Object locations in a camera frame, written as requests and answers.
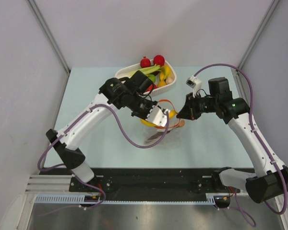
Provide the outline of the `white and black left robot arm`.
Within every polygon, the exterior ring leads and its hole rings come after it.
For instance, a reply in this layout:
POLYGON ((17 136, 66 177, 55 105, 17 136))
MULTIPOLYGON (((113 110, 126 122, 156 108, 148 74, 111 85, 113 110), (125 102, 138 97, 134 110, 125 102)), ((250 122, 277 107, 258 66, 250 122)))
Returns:
POLYGON ((143 93, 153 82, 141 71, 136 71, 130 78, 110 78, 99 88, 93 101, 63 129, 50 129, 46 136, 68 170, 80 179, 80 187, 92 191, 96 179, 79 146, 84 138, 105 118, 114 115, 121 108, 127 107, 132 116, 146 119, 151 109, 157 104, 143 97, 143 93))

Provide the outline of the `green white celery stalk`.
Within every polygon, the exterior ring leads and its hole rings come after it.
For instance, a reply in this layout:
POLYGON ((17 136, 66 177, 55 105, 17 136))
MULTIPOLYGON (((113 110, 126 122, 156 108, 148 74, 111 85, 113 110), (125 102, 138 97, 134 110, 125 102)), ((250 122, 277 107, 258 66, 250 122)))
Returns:
POLYGON ((136 69, 136 70, 130 71, 130 72, 127 73, 127 75, 128 76, 132 76, 137 71, 140 71, 143 74, 147 75, 147 74, 151 74, 153 72, 159 71, 160 69, 161 69, 160 65, 154 65, 154 66, 150 66, 150 67, 146 67, 146 68, 141 68, 141 69, 136 69))

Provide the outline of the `clear zip bag red zipper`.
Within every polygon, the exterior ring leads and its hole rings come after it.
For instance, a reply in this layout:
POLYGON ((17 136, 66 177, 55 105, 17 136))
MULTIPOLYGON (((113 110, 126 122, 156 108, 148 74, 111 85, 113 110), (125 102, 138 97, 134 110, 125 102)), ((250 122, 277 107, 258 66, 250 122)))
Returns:
POLYGON ((164 115, 162 121, 158 125, 140 119, 144 125, 144 144, 155 144, 163 135, 173 132, 177 128, 182 128, 185 125, 185 120, 177 118, 178 112, 174 104, 168 99, 161 99, 158 101, 158 106, 161 107, 164 115))

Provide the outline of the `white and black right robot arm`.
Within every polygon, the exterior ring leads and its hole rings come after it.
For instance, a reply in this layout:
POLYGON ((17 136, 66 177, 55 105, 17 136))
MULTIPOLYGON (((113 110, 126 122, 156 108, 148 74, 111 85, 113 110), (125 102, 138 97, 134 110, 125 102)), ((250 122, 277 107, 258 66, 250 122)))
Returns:
POLYGON ((254 167, 254 173, 230 167, 213 172, 212 188, 224 192, 229 186, 244 190, 255 203, 262 203, 288 190, 288 167, 272 151, 259 129, 255 128, 250 107, 242 98, 234 99, 224 77, 208 81, 209 95, 201 96, 202 81, 191 76, 186 81, 193 91, 186 95, 177 117, 196 120, 203 113, 215 113, 236 134, 254 167))

